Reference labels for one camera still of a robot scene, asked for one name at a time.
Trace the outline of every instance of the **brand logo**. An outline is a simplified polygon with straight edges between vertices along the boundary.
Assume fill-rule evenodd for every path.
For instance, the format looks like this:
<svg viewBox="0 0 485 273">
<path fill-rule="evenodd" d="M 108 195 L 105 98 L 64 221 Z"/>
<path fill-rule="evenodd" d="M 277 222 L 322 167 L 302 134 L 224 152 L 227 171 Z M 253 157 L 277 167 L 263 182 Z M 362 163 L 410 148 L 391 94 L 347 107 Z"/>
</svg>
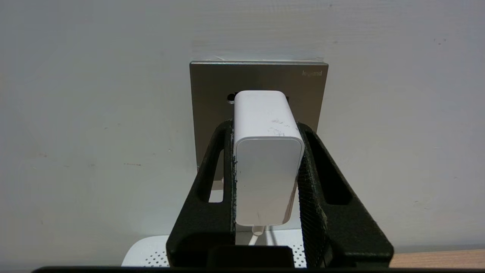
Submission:
<svg viewBox="0 0 485 273">
<path fill-rule="evenodd" d="M 302 72 L 302 76 L 307 76 L 307 77 L 317 77 L 317 76 L 321 76 L 322 75 L 322 71 L 315 71 L 315 72 L 306 72 L 305 70 L 303 70 Z"/>
</svg>

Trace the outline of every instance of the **outlet cover plate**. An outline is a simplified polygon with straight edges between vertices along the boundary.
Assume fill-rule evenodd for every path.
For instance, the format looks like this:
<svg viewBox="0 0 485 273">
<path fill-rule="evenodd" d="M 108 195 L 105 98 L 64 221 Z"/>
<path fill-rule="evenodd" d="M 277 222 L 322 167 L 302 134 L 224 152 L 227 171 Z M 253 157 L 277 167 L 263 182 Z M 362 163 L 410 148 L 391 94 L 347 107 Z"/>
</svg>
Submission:
<svg viewBox="0 0 485 273">
<path fill-rule="evenodd" d="M 228 99 L 243 90 L 283 92 L 295 120 L 316 131 L 327 72 L 328 64 L 323 62 L 191 62 L 197 166 L 200 166 L 215 128 L 234 115 L 234 105 Z M 221 166 L 222 157 L 214 180 L 222 178 Z"/>
</svg>

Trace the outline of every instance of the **ventilation holes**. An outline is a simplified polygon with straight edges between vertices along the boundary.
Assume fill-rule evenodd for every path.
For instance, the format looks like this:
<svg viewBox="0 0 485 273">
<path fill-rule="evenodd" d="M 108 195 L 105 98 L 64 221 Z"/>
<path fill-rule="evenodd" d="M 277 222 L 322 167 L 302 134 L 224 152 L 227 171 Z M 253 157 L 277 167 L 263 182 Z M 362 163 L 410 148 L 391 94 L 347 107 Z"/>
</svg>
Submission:
<svg viewBox="0 0 485 273">
<path fill-rule="evenodd" d="M 165 251 L 154 251 L 150 255 L 150 257 L 145 258 L 145 265 L 143 267 L 155 267 L 158 265 L 158 267 L 167 267 L 169 266 L 167 263 L 167 256 L 165 254 Z"/>
<path fill-rule="evenodd" d="M 293 262 L 296 268 L 306 268 L 307 261 L 303 256 L 304 249 L 302 244 L 294 244 L 292 247 L 293 250 Z"/>
</svg>

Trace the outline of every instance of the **white wall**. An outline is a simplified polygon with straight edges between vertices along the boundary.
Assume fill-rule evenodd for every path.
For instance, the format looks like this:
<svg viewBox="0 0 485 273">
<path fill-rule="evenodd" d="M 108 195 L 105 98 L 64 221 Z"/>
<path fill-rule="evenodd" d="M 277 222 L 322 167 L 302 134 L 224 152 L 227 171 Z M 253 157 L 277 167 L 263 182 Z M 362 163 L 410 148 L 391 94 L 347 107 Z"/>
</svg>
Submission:
<svg viewBox="0 0 485 273">
<path fill-rule="evenodd" d="M 485 244 L 483 12 L 0 0 L 0 269 L 119 264 L 170 232 L 196 172 L 191 59 L 323 59 L 318 133 L 397 249 Z"/>
</svg>

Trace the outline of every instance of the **scratch mark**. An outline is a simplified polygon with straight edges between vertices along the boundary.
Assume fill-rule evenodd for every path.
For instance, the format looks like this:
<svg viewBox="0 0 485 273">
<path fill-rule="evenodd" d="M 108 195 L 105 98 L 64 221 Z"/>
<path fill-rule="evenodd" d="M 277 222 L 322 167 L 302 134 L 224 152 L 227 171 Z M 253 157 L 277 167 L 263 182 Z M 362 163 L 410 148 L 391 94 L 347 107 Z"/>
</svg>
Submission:
<svg viewBox="0 0 485 273">
<path fill-rule="evenodd" d="M 225 61 L 225 59 L 224 59 L 224 58 L 221 58 L 221 57 L 219 57 L 219 56 L 214 55 L 214 57 L 216 57 L 217 59 L 219 59 L 219 60 L 221 60 L 221 61 Z"/>
<path fill-rule="evenodd" d="M 284 137 L 285 136 L 285 133 L 282 133 L 280 130 L 278 130 L 278 129 L 274 128 L 274 127 L 271 127 L 270 129 L 273 130 L 273 134 L 275 136 L 278 136 L 278 137 L 281 137 L 281 136 Z"/>
</svg>

